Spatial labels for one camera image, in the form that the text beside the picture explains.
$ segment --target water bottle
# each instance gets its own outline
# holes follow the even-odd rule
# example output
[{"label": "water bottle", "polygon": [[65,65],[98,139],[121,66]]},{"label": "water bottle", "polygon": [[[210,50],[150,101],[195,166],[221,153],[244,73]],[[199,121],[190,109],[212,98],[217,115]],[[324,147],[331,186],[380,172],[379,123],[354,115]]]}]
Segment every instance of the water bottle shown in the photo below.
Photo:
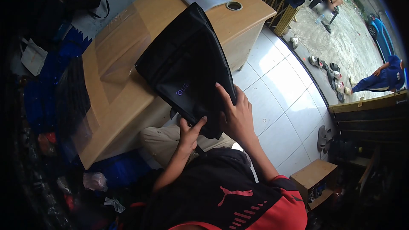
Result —
[{"label": "water bottle", "polygon": [[320,23],[324,19],[324,15],[321,14],[320,17],[315,21],[316,24]]}]

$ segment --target black chair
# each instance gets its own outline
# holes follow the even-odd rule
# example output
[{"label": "black chair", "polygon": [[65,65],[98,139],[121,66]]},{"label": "black chair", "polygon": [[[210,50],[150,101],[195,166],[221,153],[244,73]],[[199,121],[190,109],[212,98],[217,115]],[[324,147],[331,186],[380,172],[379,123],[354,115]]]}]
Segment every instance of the black chair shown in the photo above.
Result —
[{"label": "black chair", "polygon": [[[309,7],[310,7],[311,9],[313,9],[314,6],[318,5],[319,3],[322,3],[322,2],[323,2],[322,0],[310,0],[310,1],[312,1],[312,2],[309,4]],[[333,20],[335,19],[335,17],[339,14],[339,8],[338,8],[338,6],[334,9],[334,11],[332,12],[332,14],[333,14],[334,16],[333,16],[333,18],[331,19],[331,21],[329,22],[329,24],[331,24],[331,23],[333,22]]]}]

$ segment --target beige pants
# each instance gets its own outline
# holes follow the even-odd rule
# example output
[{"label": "beige pants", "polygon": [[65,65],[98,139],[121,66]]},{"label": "beige pants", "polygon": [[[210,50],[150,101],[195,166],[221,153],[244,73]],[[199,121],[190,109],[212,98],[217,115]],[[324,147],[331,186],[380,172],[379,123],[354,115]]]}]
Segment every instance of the beige pants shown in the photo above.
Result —
[{"label": "beige pants", "polygon": [[[180,128],[177,125],[161,128],[149,127],[139,133],[139,139],[142,145],[162,167],[166,167],[169,160],[171,160],[173,153],[176,151],[177,144],[179,143],[179,138]],[[222,134],[219,140],[208,139],[203,135],[199,135],[197,138],[197,145],[205,152],[215,147],[231,148],[234,142],[235,141],[225,133]],[[188,162],[193,158],[194,154],[190,156]]]}]

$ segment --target wooden desk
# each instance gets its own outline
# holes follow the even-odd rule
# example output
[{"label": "wooden desk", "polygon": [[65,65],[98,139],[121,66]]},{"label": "wooden desk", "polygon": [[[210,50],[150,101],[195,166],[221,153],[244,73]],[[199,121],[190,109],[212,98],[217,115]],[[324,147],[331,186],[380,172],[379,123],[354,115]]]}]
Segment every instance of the wooden desk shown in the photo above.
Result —
[{"label": "wooden desk", "polygon": [[[232,71],[246,62],[264,22],[276,14],[262,0],[236,1],[243,5],[241,11],[220,5],[206,12]],[[137,148],[136,135],[140,130],[159,127],[168,120],[170,106],[154,94],[133,64],[186,8],[182,0],[136,0],[84,52],[84,76],[91,108],[84,130],[74,140],[81,140],[76,147],[85,169],[95,161]],[[121,70],[112,74],[117,68]]]}]

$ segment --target blue car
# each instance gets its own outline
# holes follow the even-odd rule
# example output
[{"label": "blue car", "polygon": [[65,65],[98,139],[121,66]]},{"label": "blue car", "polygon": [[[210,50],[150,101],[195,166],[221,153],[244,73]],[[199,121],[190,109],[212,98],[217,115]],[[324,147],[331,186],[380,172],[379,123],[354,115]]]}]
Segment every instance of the blue car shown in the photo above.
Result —
[{"label": "blue car", "polygon": [[368,31],[372,38],[376,40],[383,61],[387,62],[388,57],[395,54],[395,49],[385,25],[373,14],[368,16]]}]

